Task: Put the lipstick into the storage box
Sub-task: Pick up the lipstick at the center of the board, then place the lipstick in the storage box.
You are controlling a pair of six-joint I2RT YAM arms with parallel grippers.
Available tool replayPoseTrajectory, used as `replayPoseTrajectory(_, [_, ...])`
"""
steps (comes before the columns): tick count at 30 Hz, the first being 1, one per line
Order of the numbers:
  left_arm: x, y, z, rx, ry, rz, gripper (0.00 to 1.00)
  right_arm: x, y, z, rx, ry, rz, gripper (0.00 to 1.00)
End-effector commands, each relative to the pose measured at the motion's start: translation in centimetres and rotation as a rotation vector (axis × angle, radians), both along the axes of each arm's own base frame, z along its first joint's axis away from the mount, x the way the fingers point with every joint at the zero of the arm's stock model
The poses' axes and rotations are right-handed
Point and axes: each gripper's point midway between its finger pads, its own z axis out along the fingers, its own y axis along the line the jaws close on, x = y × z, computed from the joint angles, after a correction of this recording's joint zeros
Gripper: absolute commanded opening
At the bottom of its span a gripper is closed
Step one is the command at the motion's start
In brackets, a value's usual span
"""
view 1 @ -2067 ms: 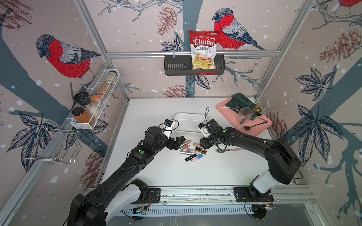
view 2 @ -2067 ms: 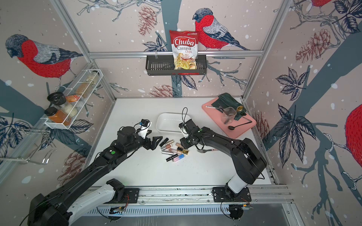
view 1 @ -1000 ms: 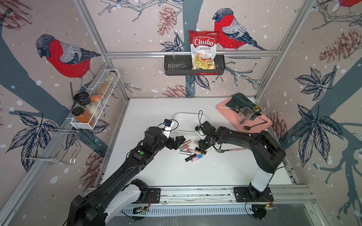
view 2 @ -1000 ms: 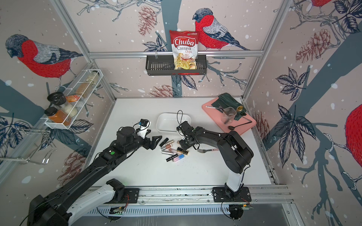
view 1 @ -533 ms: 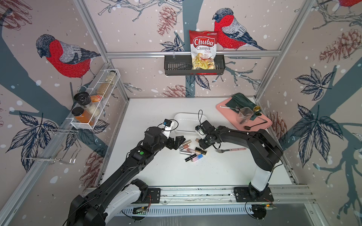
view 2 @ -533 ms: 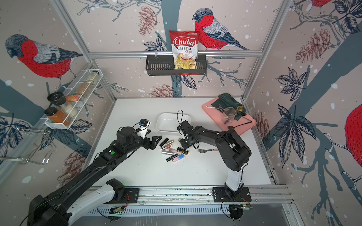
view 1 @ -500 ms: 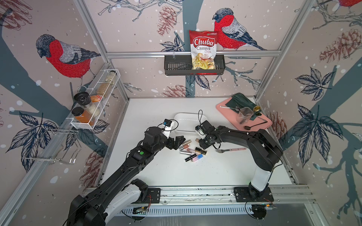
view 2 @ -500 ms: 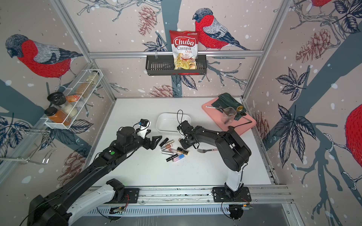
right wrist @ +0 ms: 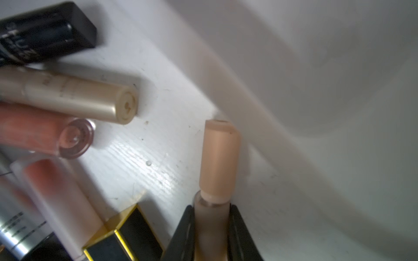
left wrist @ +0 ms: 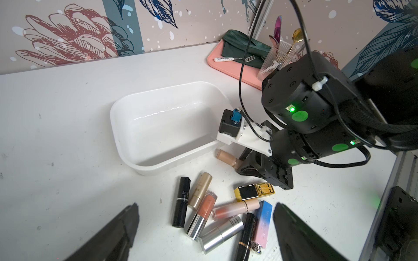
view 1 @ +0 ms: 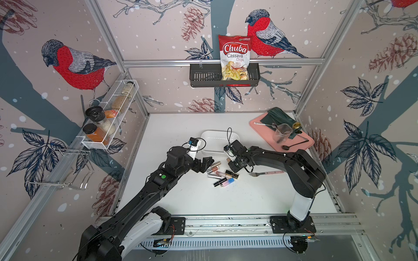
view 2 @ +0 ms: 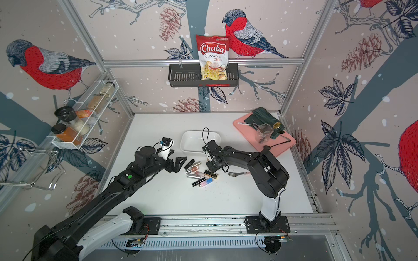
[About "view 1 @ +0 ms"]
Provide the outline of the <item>gold black lipstick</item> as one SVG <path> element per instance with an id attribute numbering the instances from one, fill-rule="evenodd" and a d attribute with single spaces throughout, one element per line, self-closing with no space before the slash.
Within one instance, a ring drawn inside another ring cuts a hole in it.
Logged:
<path id="1" fill-rule="evenodd" d="M 231 178 L 234 178 L 234 179 L 238 179 L 238 178 L 239 178 L 239 174 L 236 174 L 236 173 L 234 173 L 234 172 L 232 172 L 232 171 L 230 171 L 230 170 L 226 170 L 226 171 L 225 171 L 225 173 L 226 173 L 228 176 L 230 176 Z"/>

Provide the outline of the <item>pink blue lipstick tube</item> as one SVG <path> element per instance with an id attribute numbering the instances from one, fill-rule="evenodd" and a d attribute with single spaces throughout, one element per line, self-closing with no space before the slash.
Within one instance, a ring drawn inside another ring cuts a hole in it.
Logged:
<path id="1" fill-rule="evenodd" d="M 228 185 L 234 183 L 234 181 L 235 181 L 235 179 L 233 179 L 233 178 L 227 179 L 227 180 L 225 180 L 224 182 L 221 183 L 221 187 L 227 187 Z"/>

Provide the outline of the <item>white plastic storage box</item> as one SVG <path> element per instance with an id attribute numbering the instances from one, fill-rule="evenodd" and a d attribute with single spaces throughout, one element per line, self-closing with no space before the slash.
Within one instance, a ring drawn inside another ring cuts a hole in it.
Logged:
<path id="1" fill-rule="evenodd" d="M 235 140 L 240 140 L 237 133 L 225 130 L 206 130 L 201 138 L 206 141 L 206 146 L 200 151 L 205 156 L 226 155 L 224 147 Z"/>

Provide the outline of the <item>black gold-band lipstick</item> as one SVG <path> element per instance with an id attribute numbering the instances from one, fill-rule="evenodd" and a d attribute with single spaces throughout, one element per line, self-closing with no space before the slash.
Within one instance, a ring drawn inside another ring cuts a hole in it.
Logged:
<path id="1" fill-rule="evenodd" d="M 220 179 L 220 180 L 216 181 L 216 182 L 213 184 L 213 186 L 214 186 L 214 187 L 217 187 L 217 186 L 221 185 L 223 182 L 225 182 L 225 181 L 227 181 L 227 180 L 228 180 L 228 179 L 227 179 L 226 177 L 224 177 L 224 178 L 222 178 L 222 179 Z"/>

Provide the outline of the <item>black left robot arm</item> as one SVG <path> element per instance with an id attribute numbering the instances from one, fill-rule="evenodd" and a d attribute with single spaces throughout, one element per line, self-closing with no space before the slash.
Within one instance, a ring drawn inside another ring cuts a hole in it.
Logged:
<path id="1" fill-rule="evenodd" d="M 179 232 L 180 225 L 172 224 L 171 214 L 155 204 L 184 174 L 205 172 L 214 163 L 212 157 L 197 159 L 196 154 L 182 146 L 172 147 L 165 162 L 127 205 L 99 227 L 89 226 L 83 232 L 74 260 L 121 261 L 147 237 Z"/>

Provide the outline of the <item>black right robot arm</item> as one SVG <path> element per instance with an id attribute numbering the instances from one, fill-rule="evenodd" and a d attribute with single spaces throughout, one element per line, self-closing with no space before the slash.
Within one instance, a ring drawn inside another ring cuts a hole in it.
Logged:
<path id="1" fill-rule="evenodd" d="M 277 152 L 257 146 L 246 148 L 238 140 L 224 146 L 223 150 L 230 158 L 228 166 L 233 172 L 248 166 L 267 166 L 284 171 L 296 191 L 287 213 L 287 224 L 296 229 L 306 223 L 316 194 L 326 178 L 326 174 L 307 151 L 299 149 L 296 152 Z"/>

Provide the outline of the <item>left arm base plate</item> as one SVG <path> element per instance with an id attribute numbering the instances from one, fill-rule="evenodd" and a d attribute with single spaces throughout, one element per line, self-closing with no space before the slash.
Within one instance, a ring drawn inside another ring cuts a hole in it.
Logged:
<path id="1" fill-rule="evenodd" d="M 164 235 L 184 235 L 186 227 L 186 218 L 182 216 L 172 216 L 163 226 Z"/>

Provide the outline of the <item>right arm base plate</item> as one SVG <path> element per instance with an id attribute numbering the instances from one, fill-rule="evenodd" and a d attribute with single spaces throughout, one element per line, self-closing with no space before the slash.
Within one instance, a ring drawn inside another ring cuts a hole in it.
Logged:
<path id="1" fill-rule="evenodd" d="M 274 234 L 285 233 L 316 233 L 313 219 L 308 215 L 303 221 L 294 218 L 290 213 L 286 215 L 270 216 L 270 225 Z"/>

